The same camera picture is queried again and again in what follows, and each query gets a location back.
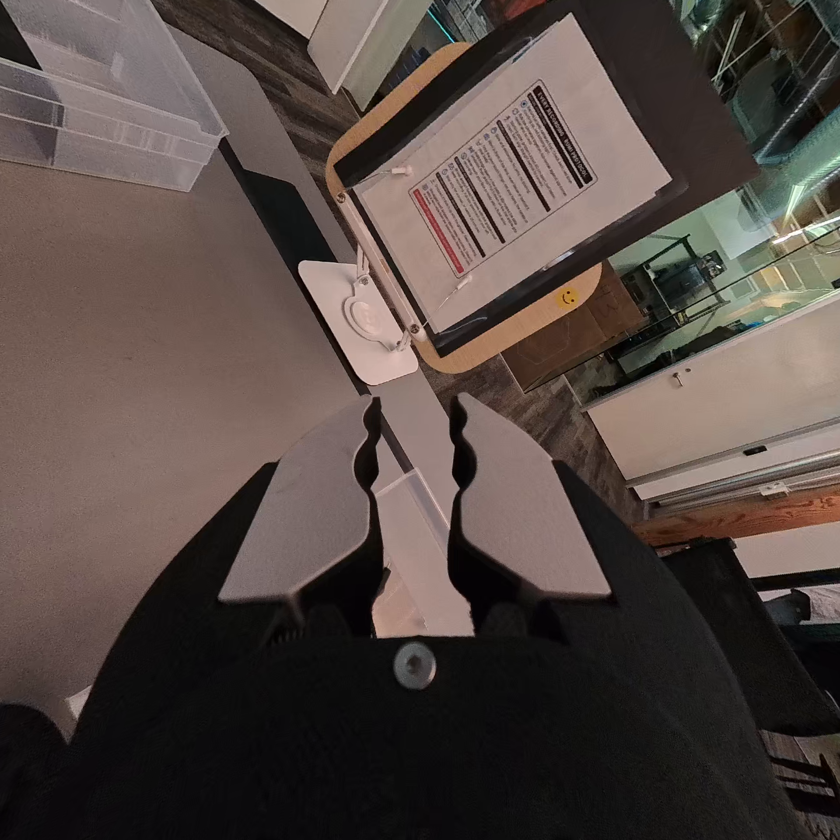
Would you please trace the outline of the white door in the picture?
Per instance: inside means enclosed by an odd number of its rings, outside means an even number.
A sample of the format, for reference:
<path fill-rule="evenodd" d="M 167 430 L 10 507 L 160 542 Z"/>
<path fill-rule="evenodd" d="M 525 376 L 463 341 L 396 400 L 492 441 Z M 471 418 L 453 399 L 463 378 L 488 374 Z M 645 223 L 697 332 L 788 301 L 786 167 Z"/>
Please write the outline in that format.
<path fill-rule="evenodd" d="M 839 300 L 712 346 L 585 405 L 626 480 L 828 424 L 839 408 Z"/>

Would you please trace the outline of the light wooden rounded table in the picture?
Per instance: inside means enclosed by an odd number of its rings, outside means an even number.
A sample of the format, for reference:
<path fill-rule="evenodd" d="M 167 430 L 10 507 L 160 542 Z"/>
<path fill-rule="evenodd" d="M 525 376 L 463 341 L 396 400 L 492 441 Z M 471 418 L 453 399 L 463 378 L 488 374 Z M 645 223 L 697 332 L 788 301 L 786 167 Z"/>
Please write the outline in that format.
<path fill-rule="evenodd" d="M 376 105 L 368 115 L 364 116 L 357 125 L 336 142 L 327 163 L 326 178 L 332 199 L 344 220 L 350 226 L 355 241 L 361 244 L 363 252 L 371 261 L 373 276 L 380 281 L 384 289 L 385 300 L 394 306 L 397 310 L 398 321 L 405 326 L 411 323 L 418 327 L 424 320 L 424 316 L 421 315 L 416 306 L 409 302 L 407 292 L 399 287 L 396 269 L 387 265 L 385 248 L 375 243 L 372 224 L 363 221 L 361 210 L 353 204 L 351 196 L 345 191 L 334 166 L 338 160 L 372 136 L 374 131 L 384 127 L 388 121 L 392 120 L 405 105 L 413 100 L 468 48 L 467 43 L 455 43 L 434 53 L 431 58 L 410 74 L 380 104 Z M 449 273 L 454 278 L 455 284 L 467 278 L 469 268 L 474 268 L 482 258 L 479 257 L 477 247 L 472 244 L 466 229 L 455 216 L 455 212 L 450 211 L 448 213 L 450 220 L 447 220 L 444 218 L 442 211 L 438 211 L 436 206 L 430 205 L 431 217 L 427 217 L 420 203 L 412 197 L 409 202 L 419 211 L 434 244 L 444 255 Z M 581 305 L 584 304 L 598 285 L 602 276 L 603 263 L 605 261 L 582 272 L 561 287 L 552 289 L 521 311 L 506 317 L 496 326 L 491 327 L 488 322 L 480 322 L 479 327 L 483 328 L 484 331 L 478 337 L 469 340 L 447 355 L 443 355 L 442 351 L 437 351 L 434 348 L 430 326 L 420 328 L 417 332 L 410 332 L 409 335 L 420 356 L 430 367 L 444 373 L 466 372 L 509 349 L 512 345 L 526 339 L 560 319 L 563 315 L 572 312 L 562 311 L 557 305 L 556 296 L 562 287 L 568 286 L 579 291 L 581 296 L 585 297 Z"/>

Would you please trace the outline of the clear plastic bin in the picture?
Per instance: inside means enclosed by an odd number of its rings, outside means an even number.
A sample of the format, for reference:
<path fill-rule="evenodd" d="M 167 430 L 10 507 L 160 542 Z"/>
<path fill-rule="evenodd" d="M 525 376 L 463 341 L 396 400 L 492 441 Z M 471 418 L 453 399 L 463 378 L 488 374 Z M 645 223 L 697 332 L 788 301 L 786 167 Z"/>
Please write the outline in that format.
<path fill-rule="evenodd" d="M 228 131 L 151 2 L 2 2 L 2 159 L 191 191 Z"/>

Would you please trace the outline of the small clear plastic tray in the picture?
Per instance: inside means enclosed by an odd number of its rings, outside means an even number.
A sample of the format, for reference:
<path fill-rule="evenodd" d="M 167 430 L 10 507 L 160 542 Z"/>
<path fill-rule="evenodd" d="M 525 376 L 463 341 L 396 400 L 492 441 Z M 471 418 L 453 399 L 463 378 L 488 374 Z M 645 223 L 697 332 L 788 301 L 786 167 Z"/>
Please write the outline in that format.
<path fill-rule="evenodd" d="M 448 577 L 449 526 L 425 479 L 411 469 L 375 493 L 385 581 L 373 607 L 378 637 L 468 637 L 466 599 Z"/>

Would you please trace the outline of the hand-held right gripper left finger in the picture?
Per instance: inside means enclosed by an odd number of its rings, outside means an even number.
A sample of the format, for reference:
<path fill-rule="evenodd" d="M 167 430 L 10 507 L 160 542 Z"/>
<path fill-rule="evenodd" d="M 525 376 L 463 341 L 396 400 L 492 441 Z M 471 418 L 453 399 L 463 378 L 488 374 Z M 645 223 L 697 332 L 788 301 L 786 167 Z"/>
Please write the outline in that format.
<path fill-rule="evenodd" d="M 364 395 L 279 458 L 220 603 L 277 605 L 301 632 L 316 615 L 336 613 L 351 635 L 375 635 L 385 566 L 373 493 L 381 436 L 381 401 Z"/>

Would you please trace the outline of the white display stand base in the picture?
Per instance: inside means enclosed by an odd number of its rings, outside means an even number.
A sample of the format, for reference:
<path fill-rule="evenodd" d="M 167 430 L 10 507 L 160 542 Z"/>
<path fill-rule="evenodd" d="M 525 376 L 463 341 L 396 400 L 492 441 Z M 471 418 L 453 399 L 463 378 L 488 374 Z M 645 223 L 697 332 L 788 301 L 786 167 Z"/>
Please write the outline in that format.
<path fill-rule="evenodd" d="M 372 277 L 368 259 L 354 264 L 303 260 L 299 276 L 353 372 L 367 385 L 382 385 L 418 371 L 406 334 Z"/>

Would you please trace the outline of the black office chair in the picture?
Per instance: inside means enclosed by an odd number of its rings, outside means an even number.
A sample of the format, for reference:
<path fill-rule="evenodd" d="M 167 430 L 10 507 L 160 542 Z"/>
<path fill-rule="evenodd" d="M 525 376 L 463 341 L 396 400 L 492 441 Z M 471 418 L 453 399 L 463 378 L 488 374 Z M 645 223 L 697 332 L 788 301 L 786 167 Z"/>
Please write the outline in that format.
<path fill-rule="evenodd" d="M 837 696 L 806 670 L 740 564 L 732 541 L 700 542 L 664 557 L 715 635 L 760 730 L 838 734 Z"/>

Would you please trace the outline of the wooden ceiling beam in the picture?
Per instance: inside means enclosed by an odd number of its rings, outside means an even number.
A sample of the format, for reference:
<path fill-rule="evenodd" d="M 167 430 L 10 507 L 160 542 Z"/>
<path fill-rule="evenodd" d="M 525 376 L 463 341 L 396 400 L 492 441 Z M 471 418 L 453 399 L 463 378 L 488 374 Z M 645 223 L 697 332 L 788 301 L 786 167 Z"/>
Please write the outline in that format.
<path fill-rule="evenodd" d="M 839 521 L 839 485 L 777 498 L 734 500 L 640 521 L 632 530 L 659 549 L 701 540 L 741 539 Z"/>

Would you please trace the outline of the brown cardboard box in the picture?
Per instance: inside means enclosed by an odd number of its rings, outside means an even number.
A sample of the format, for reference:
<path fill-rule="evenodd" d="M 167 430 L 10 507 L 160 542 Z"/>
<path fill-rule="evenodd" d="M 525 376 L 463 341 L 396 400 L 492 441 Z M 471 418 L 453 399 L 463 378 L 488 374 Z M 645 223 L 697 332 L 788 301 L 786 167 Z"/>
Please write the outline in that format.
<path fill-rule="evenodd" d="M 611 349 L 646 325 L 648 318 L 610 263 L 580 307 L 501 352 L 524 392 L 547 384 Z"/>

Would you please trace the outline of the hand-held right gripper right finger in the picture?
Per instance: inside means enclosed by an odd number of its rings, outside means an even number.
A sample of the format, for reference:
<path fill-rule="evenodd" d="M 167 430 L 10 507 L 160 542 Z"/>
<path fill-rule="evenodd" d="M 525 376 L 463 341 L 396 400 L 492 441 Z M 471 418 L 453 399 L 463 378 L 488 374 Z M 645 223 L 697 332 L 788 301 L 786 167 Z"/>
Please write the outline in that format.
<path fill-rule="evenodd" d="M 449 433 L 458 489 L 448 578 L 475 635 L 502 625 L 555 637 L 555 606 L 611 605 L 613 590 L 548 453 L 467 393 L 451 402 Z"/>

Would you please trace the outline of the black display board instruction sheet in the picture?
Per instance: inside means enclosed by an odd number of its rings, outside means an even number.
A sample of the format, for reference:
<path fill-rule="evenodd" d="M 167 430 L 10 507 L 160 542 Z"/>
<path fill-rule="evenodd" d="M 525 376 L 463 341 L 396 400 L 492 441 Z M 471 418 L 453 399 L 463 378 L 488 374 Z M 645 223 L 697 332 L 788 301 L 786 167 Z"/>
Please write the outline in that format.
<path fill-rule="evenodd" d="M 391 354 L 460 350 L 587 270 L 760 173 L 674 2 L 547 2 L 409 80 L 331 173 L 400 323 Z"/>

